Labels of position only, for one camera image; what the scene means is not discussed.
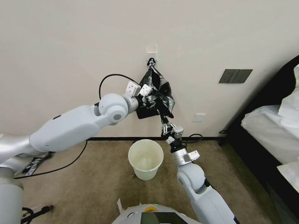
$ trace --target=wall outlet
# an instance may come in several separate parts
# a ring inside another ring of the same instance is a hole
[[[202,122],[205,118],[206,114],[195,114],[192,122]]]

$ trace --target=white bucket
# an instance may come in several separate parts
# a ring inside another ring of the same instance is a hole
[[[157,142],[142,139],[130,147],[128,158],[136,176],[141,180],[150,180],[162,164],[164,154]]]

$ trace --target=display screen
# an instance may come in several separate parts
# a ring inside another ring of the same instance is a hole
[[[187,224],[175,212],[143,212],[140,224]]]

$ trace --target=beige carpet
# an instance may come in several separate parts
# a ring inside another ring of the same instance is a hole
[[[177,182],[170,147],[166,142],[158,143],[164,150],[164,161],[150,181],[133,176],[127,159],[131,141],[90,141],[80,159],[66,169],[22,179],[23,206],[55,205],[53,212],[34,219],[32,224],[110,224],[119,215],[116,204],[119,198],[124,208],[139,202],[156,203],[196,219],[185,191]],[[57,153],[36,173],[70,163],[83,146],[81,143]],[[189,144],[188,150],[198,150],[201,157],[196,163],[241,224],[280,223],[270,196],[229,145],[219,147],[216,141],[202,141]]]

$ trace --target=baseboard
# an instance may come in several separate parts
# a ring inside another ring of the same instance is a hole
[[[221,140],[224,137],[203,137],[203,140]],[[88,141],[138,141],[142,139],[150,139],[154,141],[165,141],[163,137],[92,137]],[[182,140],[197,140],[199,137],[182,137]]]

